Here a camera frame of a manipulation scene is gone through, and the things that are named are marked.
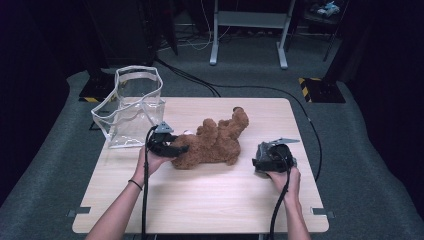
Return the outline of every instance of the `chair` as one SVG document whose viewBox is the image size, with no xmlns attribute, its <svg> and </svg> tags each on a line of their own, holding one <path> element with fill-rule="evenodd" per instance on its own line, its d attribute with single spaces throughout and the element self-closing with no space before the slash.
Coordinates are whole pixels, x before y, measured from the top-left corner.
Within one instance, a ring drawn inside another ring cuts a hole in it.
<svg viewBox="0 0 424 240">
<path fill-rule="evenodd" d="M 327 60 L 328 54 L 330 53 L 331 47 L 333 46 L 334 39 L 336 38 L 338 34 L 343 17 L 345 16 L 346 9 L 349 5 L 349 0 L 339 1 L 342 3 L 342 4 L 339 3 L 341 5 L 339 6 L 340 12 L 337 14 L 333 14 L 328 18 L 316 12 L 312 12 L 310 10 L 314 2 L 317 2 L 317 1 L 306 0 L 302 8 L 299 10 L 300 12 L 300 16 L 298 16 L 299 19 L 294 22 L 295 26 L 292 27 L 290 38 L 286 42 L 286 52 L 288 52 L 289 50 L 292 38 L 297 29 L 297 24 L 299 23 L 299 21 L 303 21 L 310 25 L 313 24 L 313 25 L 322 27 L 325 30 L 327 30 L 327 32 L 330 32 L 330 38 L 329 38 L 330 43 L 323 59 L 323 61 L 325 62 Z"/>
</svg>

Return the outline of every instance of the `white metal stand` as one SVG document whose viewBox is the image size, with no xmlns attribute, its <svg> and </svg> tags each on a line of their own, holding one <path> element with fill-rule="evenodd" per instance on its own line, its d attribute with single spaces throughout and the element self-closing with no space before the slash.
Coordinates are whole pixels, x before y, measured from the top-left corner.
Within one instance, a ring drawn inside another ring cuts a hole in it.
<svg viewBox="0 0 424 240">
<path fill-rule="evenodd" d="M 282 28 L 283 34 L 281 35 L 280 42 L 277 42 L 277 51 L 281 68 L 287 69 L 288 65 L 284 52 L 284 42 L 287 37 L 295 2 L 296 0 L 290 0 L 290 6 L 287 13 L 256 13 L 219 11 L 218 0 L 215 0 L 213 45 L 209 62 L 210 65 L 216 65 L 218 59 L 218 26 Z"/>
</svg>

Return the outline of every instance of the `light wood table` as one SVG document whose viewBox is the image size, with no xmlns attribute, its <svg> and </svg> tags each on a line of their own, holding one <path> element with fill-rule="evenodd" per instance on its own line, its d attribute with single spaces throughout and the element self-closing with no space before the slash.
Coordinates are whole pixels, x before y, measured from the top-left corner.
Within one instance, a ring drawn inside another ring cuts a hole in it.
<svg viewBox="0 0 424 240">
<path fill-rule="evenodd" d="M 164 120 L 175 130 L 196 131 L 205 118 L 231 118 L 232 109 L 243 107 L 250 124 L 239 138 L 237 163 L 200 164 L 193 170 L 174 169 L 165 163 L 149 179 L 146 228 L 149 234 L 262 234 L 268 233 L 279 197 L 272 181 L 257 174 L 252 165 L 258 144 L 280 137 L 300 140 L 288 144 L 302 173 L 300 200 L 310 232 L 325 232 L 325 216 L 310 208 L 322 202 L 305 148 L 287 99 L 283 98 L 165 98 Z M 137 164 L 139 148 L 109 149 L 105 143 L 88 185 L 73 230 L 88 233 L 108 206 L 120 194 Z M 127 233 L 141 232 L 141 193 L 131 215 Z M 287 232 L 282 204 L 275 232 Z"/>
</svg>

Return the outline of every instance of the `teddy bear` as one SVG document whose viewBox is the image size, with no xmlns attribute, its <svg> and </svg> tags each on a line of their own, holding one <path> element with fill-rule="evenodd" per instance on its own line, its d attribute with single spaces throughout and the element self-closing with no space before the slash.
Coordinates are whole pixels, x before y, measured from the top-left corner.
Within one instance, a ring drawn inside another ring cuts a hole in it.
<svg viewBox="0 0 424 240">
<path fill-rule="evenodd" d="M 197 128 L 196 134 L 185 132 L 171 143 L 171 146 L 189 146 L 172 161 L 176 169 L 193 169 L 199 163 L 225 162 L 233 165 L 240 155 L 238 138 L 249 125 L 249 118 L 242 107 L 235 107 L 231 119 L 220 120 L 218 124 L 206 118 Z"/>
</svg>

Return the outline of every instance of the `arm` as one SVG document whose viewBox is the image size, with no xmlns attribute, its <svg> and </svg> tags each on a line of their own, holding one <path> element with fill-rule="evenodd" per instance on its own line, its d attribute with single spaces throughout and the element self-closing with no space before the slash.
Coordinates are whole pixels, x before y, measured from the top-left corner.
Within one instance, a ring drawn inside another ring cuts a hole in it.
<svg viewBox="0 0 424 240">
<path fill-rule="evenodd" d="M 144 185 L 144 149 L 144 147 L 140 149 L 137 167 L 131 178 L 140 186 Z M 159 169 L 162 163 L 173 160 L 172 158 L 156 156 L 151 152 L 148 153 L 147 158 L 149 161 L 149 176 Z M 140 192 L 141 189 L 136 184 L 128 182 L 121 194 L 88 233 L 86 239 L 121 239 Z"/>
<path fill-rule="evenodd" d="M 267 174 L 271 177 L 278 191 L 282 192 L 287 182 L 287 172 L 267 172 Z M 287 215 L 288 239 L 290 240 L 311 239 L 302 214 L 302 206 L 299 200 L 299 188 L 300 172 L 296 167 L 292 167 L 288 192 L 283 200 Z"/>
</svg>

